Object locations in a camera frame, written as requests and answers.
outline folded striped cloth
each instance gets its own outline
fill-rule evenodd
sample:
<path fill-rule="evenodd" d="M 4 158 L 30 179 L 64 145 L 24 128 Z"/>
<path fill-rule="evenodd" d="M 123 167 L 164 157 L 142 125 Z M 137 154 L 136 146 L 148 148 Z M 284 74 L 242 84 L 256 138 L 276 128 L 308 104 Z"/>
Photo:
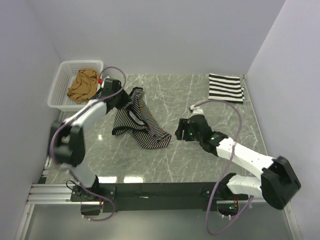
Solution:
<path fill-rule="evenodd" d="M 243 104 L 245 95 L 240 77 L 209 74 L 208 99 L 223 100 L 233 104 Z"/>

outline brown cloth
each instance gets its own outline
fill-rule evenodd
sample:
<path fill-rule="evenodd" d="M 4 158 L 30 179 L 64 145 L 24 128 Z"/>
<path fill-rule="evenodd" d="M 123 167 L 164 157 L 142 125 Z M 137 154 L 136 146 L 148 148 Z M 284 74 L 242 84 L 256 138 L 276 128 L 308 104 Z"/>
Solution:
<path fill-rule="evenodd" d="M 79 70 L 67 96 L 77 104 L 88 102 L 97 92 L 99 73 L 92 68 Z"/>

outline striped cloth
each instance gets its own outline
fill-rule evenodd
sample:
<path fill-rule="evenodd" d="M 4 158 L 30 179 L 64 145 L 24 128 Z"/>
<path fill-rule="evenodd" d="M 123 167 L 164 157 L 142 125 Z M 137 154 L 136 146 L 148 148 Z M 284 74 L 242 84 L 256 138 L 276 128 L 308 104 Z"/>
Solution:
<path fill-rule="evenodd" d="M 243 104 L 245 95 L 240 77 L 209 74 L 208 99 L 224 100 L 228 103 Z"/>
<path fill-rule="evenodd" d="M 144 149 L 168 146 L 171 135 L 159 127 L 143 100 L 143 88 L 135 87 L 129 94 L 131 102 L 115 114 L 112 135 L 128 132 Z"/>

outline black wire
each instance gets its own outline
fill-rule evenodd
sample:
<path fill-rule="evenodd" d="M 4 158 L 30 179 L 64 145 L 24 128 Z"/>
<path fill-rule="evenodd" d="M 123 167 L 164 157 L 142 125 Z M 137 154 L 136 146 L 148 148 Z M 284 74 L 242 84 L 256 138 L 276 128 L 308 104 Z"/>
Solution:
<path fill-rule="evenodd" d="M 73 183 L 73 184 L 76 185 L 76 186 L 77 186 L 77 184 L 76 184 L 74 181 L 72 181 L 72 180 L 68 180 L 68 181 L 65 182 L 66 187 L 67 187 L 68 189 L 70 189 L 71 191 L 73 191 L 73 188 L 71 188 L 71 187 L 68 186 L 68 182 L 71 182 L 71 183 Z"/>

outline marble table top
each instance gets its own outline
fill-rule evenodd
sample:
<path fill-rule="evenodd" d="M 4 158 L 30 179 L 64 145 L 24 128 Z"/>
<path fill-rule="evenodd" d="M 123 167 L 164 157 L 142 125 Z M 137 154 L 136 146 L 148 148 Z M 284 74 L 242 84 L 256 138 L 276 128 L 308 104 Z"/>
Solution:
<path fill-rule="evenodd" d="M 266 148 L 258 127 L 244 79 L 244 104 L 237 104 L 243 120 L 238 142 L 261 154 Z M 178 141 L 174 135 L 180 118 L 190 116 L 192 104 L 208 98 L 209 79 L 204 74 L 130 74 L 125 89 L 142 87 L 144 99 L 159 125 L 172 134 L 167 148 L 143 149 L 128 134 L 112 136 L 116 109 L 97 120 L 85 132 L 87 162 L 102 183 L 168 183 L 214 182 L 228 161 L 205 152 L 196 142 Z M 238 129 L 237 114 L 229 106 L 210 102 L 203 105 L 204 115 L 212 130 L 233 137 Z M 65 112 L 65 119 L 74 112 Z M 229 172 L 251 176 L 232 163 Z M 52 164 L 47 184 L 64 184 L 70 175 Z"/>

